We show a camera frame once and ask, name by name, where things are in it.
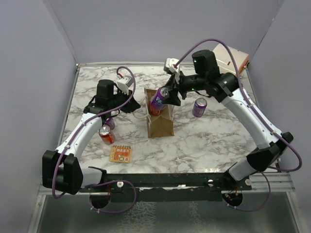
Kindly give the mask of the orange spiral notebook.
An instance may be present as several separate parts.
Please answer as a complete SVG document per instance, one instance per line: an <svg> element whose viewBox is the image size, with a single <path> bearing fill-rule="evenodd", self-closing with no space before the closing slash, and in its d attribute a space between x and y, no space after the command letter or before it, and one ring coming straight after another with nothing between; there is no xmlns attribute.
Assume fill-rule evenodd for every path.
<svg viewBox="0 0 311 233"><path fill-rule="evenodd" d="M109 161L115 163L130 163L132 149L130 146L113 146L110 151Z"/></svg>

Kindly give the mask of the canvas tote bag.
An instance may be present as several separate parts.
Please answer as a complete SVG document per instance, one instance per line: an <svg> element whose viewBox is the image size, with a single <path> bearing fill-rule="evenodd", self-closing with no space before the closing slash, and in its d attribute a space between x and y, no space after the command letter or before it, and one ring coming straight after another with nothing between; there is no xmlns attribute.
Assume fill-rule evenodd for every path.
<svg viewBox="0 0 311 233"><path fill-rule="evenodd" d="M145 95L138 102L140 105L144 105L146 109L145 115L137 115L133 112L132 115L137 119L146 119L147 134L149 138L174 136L173 131L173 106L166 105L160 114L154 116L149 111L149 101L151 97L156 93L154 89L144 89Z"/></svg>

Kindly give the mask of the purple Fanta can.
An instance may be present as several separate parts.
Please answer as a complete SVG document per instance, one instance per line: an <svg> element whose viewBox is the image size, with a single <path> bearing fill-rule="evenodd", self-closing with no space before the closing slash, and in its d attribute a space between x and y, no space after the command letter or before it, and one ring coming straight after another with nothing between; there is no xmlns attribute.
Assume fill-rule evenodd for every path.
<svg viewBox="0 0 311 233"><path fill-rule="evenodd" d="M168 87L159 88L150 100L150 106L154 110L162 110L165 107L164 100L169 97Z"/></svg>

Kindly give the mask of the red can near left arm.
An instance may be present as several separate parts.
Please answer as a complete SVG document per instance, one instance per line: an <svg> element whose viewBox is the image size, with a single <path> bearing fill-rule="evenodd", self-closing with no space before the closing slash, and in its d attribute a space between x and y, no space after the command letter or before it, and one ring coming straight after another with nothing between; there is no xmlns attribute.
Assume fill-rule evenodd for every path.
<svg viewBox="0 0 311 233"><path fill-rule="evenodd" d="M115 142L115 135L108 125L103 125L99 129L98 134L103 142L107 145L111 145Z"/></svg>

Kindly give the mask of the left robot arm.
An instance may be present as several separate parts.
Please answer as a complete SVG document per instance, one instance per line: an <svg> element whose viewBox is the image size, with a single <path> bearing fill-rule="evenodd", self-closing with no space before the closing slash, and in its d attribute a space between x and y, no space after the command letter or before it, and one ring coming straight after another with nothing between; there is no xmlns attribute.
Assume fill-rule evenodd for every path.
<svg viewBox="0 0 311 233"><path fill-rule="evenodd" d="M100 80L96 95L83 110L82 118L69 137L54 151L42 156L42 185L76 194L80 188L92 186L100 192L106 189L107 179L99 168L81 168L79 159L92 137L98 133L114 111L131 113L140 108L135 101L134 89L123 92L112 80Z"/></svg>

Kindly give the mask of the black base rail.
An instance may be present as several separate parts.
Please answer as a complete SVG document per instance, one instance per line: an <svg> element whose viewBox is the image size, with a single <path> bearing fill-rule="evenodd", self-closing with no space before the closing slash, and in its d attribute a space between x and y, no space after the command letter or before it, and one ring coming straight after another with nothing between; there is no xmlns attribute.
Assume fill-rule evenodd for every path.
<svg viewBox="0 0 311 233"><path fill-rule="evenodd" d="M80 193L111 193L115 202L221 201L222 192L251 190L249 177L235 181L227 173L133 173L104 172L101 186L86 186Z"/></svg>

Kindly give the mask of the red soda can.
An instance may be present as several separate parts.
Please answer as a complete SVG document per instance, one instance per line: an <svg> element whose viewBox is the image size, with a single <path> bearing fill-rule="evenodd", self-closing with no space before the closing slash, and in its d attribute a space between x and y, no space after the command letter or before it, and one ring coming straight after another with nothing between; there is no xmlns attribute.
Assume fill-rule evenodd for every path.
<svg viewBox="0 0 311 233"><path fill-rule="evenodd" d="M149 113L153 116L158 116L160 115L160 112L159 110L155 110L155 109L149 109Z"/></svg>

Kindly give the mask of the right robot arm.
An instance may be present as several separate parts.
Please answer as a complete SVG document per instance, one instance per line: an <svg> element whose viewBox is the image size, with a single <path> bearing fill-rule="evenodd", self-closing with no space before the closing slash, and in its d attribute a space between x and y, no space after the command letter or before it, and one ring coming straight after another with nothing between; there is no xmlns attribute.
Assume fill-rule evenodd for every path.
<svg viewBox="0 0 311 233"><path fill-rule="evenodd" d="M234 190L241 180L256 172L265 171L293 141L290 132L283 133L276 128L262 112L255 113L257 106L243 89L240 89L237 77L228 72L221 73L215 54L209 50L200 50L192 54L195 74L186 76L180 71L178 60L167 58L164 71L171 75L165 87L169 96L165 104L179 106L188 92L205 90L210 97L229 109L246 128L256 148L243 160L232 165L223 178L224 186Z"/></svg>

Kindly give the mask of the purple can near left arm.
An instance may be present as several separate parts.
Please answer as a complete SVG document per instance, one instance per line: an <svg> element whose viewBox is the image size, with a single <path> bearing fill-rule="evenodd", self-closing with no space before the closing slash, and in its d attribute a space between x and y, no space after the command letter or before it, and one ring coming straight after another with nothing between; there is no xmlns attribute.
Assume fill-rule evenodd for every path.
<svg viewBox="0 0 311 233"><path fill-rule="evenodd" d="M114 122L114 119L113 118L108 118L105 123L105 125L109 126L109 128L111 130L114 130L115 129L115 122Z"/></svg>

